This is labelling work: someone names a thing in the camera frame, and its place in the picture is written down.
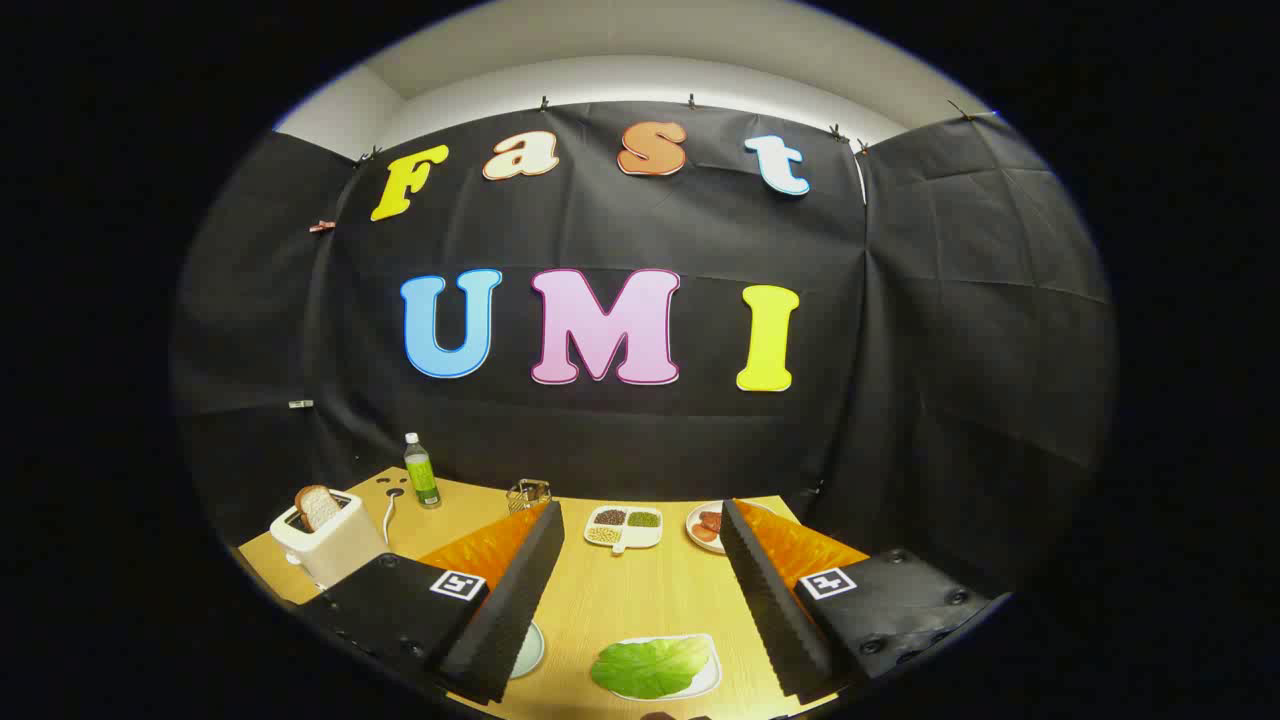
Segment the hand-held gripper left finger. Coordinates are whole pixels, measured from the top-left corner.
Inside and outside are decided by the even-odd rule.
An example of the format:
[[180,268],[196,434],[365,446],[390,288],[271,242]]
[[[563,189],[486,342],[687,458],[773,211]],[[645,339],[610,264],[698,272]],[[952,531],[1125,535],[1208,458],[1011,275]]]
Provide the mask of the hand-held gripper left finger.
[[563,543],[561,503],[538,503],[421,559],[378,555],[298,615],[422,694],[498,702]]

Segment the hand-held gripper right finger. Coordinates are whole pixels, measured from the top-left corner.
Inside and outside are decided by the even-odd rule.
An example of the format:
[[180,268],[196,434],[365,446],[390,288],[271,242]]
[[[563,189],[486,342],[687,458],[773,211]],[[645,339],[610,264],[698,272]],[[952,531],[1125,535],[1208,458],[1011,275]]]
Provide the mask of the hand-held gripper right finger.
[[781,691],[865,694],[940,657],[1007,601],[920,555],[867,555],[736,498],[721,542]]

